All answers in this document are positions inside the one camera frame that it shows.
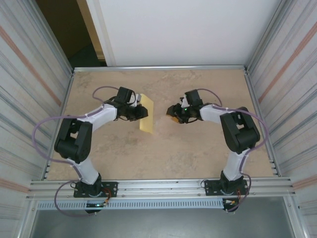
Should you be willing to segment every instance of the white wall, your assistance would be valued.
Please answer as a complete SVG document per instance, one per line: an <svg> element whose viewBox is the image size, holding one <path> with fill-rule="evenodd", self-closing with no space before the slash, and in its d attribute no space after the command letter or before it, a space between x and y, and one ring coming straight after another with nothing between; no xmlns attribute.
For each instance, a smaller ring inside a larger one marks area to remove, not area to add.
<svg viewBox="0 0 317 238"><path fill-rule="evenodd" d="M280 0L87 0L109 66L245 64Z"/></svg>

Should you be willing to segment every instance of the orange stripe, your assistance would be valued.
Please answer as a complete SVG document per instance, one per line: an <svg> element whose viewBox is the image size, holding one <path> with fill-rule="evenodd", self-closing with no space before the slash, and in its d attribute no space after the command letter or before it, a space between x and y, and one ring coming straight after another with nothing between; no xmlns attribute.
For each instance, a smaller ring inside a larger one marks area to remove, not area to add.
<svg viewBox="0 0 317 238"><path fill-rule="evenodd" d="M293 187L294 187L294 190L298 190L298 189L316 185L316 184L317 184L317 175L314 175L302 181L293 183Z"/></svg>
<svg viewBox="0 0 317 238"><path fill-rule="evenodd" d="M50 87L46 84L46 82L42 79L40 74L35 70L30 61L25 57L25 55L19 50L17 45L12 41L6 31L0 26L0 36L5 40L5 42L10 46L10 48L15 52L15 54L20 58L22 63L29 69L29 71L34 75L34 77L40 82L40 84L45 88L48 94L54 99L54 101L60 106L61 101L54 94L54 92L50 89Z"/></svg>
<svg viewBox="0 0 317 238"><path fill-rule="evenodd" d="M11 189L18 192L24 192L24 193L29 192L28 187L22 186L20 184L17 184L2 178L0 178L0 187L4 187L4 188Z"/></svg>
<svg viewBox="0 0 317 238"><path fill-rule="evenodd" d="M273 81L269 84L269 86L266 88L264 93L259 98L259 103L263 101L263 98L268 94L268 92L271 90L271 88L274 86L274 84L280 79L280 77L283 75L283 73L286 71L286 69L289 67L289 65L294 61L294 59L299 55L299 53L303 50L303 48L308 44L308 42L312 39L312 37L317 32L317 22L314 24L314 26L309 30L309 32L306 34L306 36L303 38L303 40L299 43L298 47L292 54L292 56L288 59L288 61L285 63L285 65L281 68L281 70L277 73Z"/></svg>

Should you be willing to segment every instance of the beige table surface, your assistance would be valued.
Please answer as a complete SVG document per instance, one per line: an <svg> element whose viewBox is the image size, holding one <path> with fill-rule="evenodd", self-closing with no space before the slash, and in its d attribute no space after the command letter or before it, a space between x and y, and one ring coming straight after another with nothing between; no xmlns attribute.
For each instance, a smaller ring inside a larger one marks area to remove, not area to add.
<svg viewBox="0 0 317 238"><path fill-rule="evenodd" d="M92 162L103 179L186 179L218 178L229 149L221 125L208 121L177 124L165 116L166 109L195 88L213 90L229 108L254 108L241 70L167 70L78 72L75 74L65 114L81 115L100 105L92 92L111 85L144 93L154 101L154 134L139 130L139 122L113 121L93 134ZM108 99L113 89L97 96ZM200 92L203 102L217 102L208 92ZM252 152L245 172L252 177L272 176L265 147ZM65 164L52 163L49 180L76 179Z"/></svg>

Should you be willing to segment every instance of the yellow block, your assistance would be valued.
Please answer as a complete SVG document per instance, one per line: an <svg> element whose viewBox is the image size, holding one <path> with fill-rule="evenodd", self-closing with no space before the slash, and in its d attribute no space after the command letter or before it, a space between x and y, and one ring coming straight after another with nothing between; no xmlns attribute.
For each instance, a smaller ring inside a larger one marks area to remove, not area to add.
<svg viewBox="0 0 317 238"><path fill-rule="evenodd" d="M140 119L140 130L153 134L154 102L146 95L141 93L140 103L148 110L148 116L146 118Z"/></svg>

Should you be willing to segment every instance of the purple cable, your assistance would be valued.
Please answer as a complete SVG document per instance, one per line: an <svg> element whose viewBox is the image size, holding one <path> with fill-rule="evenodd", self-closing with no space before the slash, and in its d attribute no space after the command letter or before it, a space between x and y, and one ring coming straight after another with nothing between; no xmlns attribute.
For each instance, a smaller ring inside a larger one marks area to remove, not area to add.
<svg viewBox="0 0 317 238"><path fill-rule="evenodd" d="M66 215L66 216L69 216L69 217L89 217L89 216L93 215L93 214L88 214L88 215L86 215L86 214L85 214L85 215L76 215L76 214L66 213L66 212L62 211L62 210L58 207L58 205L57 205L57 201L56 201L56 199L57 199L57 194L58 194L58 192L61 190L61 188L62 188L63 186L65 186L66 184L68 184L68 183L80 181L82 176L81 176L79 170L73 165L72 162L70 162L70 161L65 161L65 160L56 160L56 159L50 158L48 155L46 155L44 152L42 152L42 151L39 149L39 147L37 146L37 143L36 143L36 140L35 140L36 130L40 127L40 125L42 125L43 123L45 123L45 122L47 122L47 121L50 121L50 120L57 120L57 119L83 119L83 118L91 117L91 116L93 116L93 115L99 113L99 112L103 109L103 107L104 107L105 104L104 104L104 102L103 102L103 100L102 100L101 98L95 97L95 93L96 93L99 89L102 89L102 88L113 88L113 89L119 90L118 88L112 87L112 86L102 86L102 87L99 87L99 88L95 89L94 92L93 92L93 94L92 94L92 97L93 97L94 99L96 99L96 100L98 100L98 101L100 101L100 102L102 103L102 107L100 107L98 110L96 110L96 111L94 111L94 112L92 112L92 113L86 114L86 115L82 115L82 116L57 116L57 117L46 118L46 119L40 121L39 123L37 123L37 124L35 125L35 127L33 128L33 131L32 131L32 144L33 144L33 147L35 148L35 150L36 150L44 159L46 159L46 160L48 160L48 161L52 161L52 162L57 162L57 163L63 163L63 164L69 164L69 165L71 165L71 166L74 168L74 170L76 171L76 173L77 173L77 175L78 175L78 177L79 177L79 180L70 180L70 181L68 181L68 182L63 183L63 184L56 190L56 193L55 193L55 196L54 196L54 204L55 204L56 209L57 209L60 213Z"/></svg>
<svg viewBox="0 0 317 238"><path fill-rule="evenodd" d="M210 92L211 94L214 94L215 97L220 102L220 105L218 105L218 104L215 104L215 105L222 107L222 101L221 101L220 97L218 97L218 95L216 93L214 93L212 90L209 90L209 89L206 89L206 88L199 88L199 89L197 89L197 91L207 91L207 92Z"/></svg>
<svg viewBox="0 0 317 238"><path fill-rule="evenodd" d="M247 198L247 196L249 195L249 192L250 192L250 189L251 189L251 184L252 184L252 181L251 181L251 176L246 174L246 173L243 173L242 172L242 167L243 167L243 164L247 158L247 155L250 154L252 151L256 150L256 149L259 149L261 146L263 146L266 141L268 140L268 127L267 125L265 124L265 122L259 118L257 115L251 113L251 112L247 112L247 111L244 111L244 110L240 110L240 109L231 109L231 108L222 108L222 107L218 107L218 106L213 106L213 108L215 109L218 109L218 110L221 110L221 111L228 111L228 112L239 112L239 113L244 113L244 114L247 114L247 115L250 115L252 117L254 117L255 119L257 119L264 127L264 130L265 130L265 138L264 140L257 146L253 147L252 149L248 150L245 155L243 156L242 158L242 161L240 163L240 166L239 166L239 172L244 175L244 176L247 176L249 178L249 187L248 187L248 190L247 190L247 193L246 195L241 199L241 201L235 205L233 208L230 208L229 210L227 210L227 212L231 212L233 211L234 209L236 209L237 207L239 207L241 205L242 202L245 201L245 199Z"/></svg>

